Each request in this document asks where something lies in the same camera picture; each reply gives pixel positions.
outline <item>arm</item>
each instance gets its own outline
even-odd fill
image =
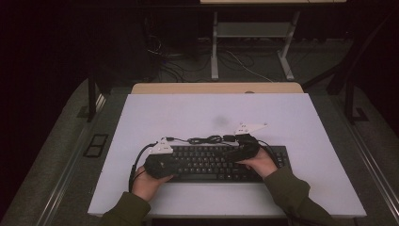
[[[301,219],[313,223],[309,225],[340,225],[309,198],[308,183],[296,178],[286,167],[278,169],[265,150],[260,149],[255,157],[239,163],[253,168],[263,178],[274,202],[294,220],[294,225],[307,225],[299,223]]]
[[[149,201],[155,196],[158,188],[172,176],[161,179],[152,178],[143,167],[138,168],[133,183],[132,193],[123,192],[114,208],[106,212],[101,226],[139,226],[141,220],[150,212]]]

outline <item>white cable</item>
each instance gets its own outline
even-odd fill
[[[228,50],[226,50],[226,52],[229,53],[230,55],[232,55],[232,57],[234,57],[234,58],[241,64],[241,66],[242,66],[245,70],[247,70],[248,72],[253,73],[253,74],[255,74],[255,75],[258,75],[258,76],[260,76],[260,77],[266,79],[267,81],[274,83],[274,81],[271,80],[270,78],[265,77],[265,76],[263,76],[263,75],[261,75],[261,74],[258,74],[258,73],[255,73],[255,72],[251,71],[251,70],[250,70],[249,68],[247,68],[247,67],[241,62],[241,60],[238,59],[238,57],[235,56],[232,52],[230,52],[230,51],[228,51]]]

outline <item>table surface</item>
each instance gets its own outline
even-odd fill
[[[209,84],[194,87],[207,90],[206,85]],[[134,94],[126,100],[88,212],[100,216],[115,205],[127,190],[138,152],[147,144],[161,137],[187,139],[232,134],[240,122],[266,122],[265,129],[252,135],[270,145],[287,147],[294,174],[311,185],[310,197],[315,202],[337,218],[365,216],[309,95],[301,91],[281,93],[282,89],[280,93],[245,94],[242,92],[250,86],[242,85],[247,87],[238,93],[211,94],[182,93],[180,88],[187,86],[180,84],[148,86],[155,91],[168,87],[162,94],[138,94],[147,85],[136,85]],[[229,89],[226,84],[211,86]],[[253,86],[276,88],[287,84]],[[147,155],[142,155],[138,165],[144,163]],[[263,184],[165,184],[151,206],[148,218],[284,216]]]

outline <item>sleeve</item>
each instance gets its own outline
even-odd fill
[[[264,178],[264,183],[275,204],[291,217],[294,225],[307,225],[304,223],[306,221],[312,225],[340,225],[323,207],[309,198],[309,184],[296,178],[287,167]]]
[[[150,205],[138,196],[124,192],[114,208],[103,214],[100,226],[139,226],[150,212]]]

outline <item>keyboard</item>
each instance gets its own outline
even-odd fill
[[[171,146],[172,157],[181,167],[170,183],[262,183],[263,179],[245,165],[226,161],[221,152],[232,146]],[[291,167],[285,146],[271,146],[277,167]]]

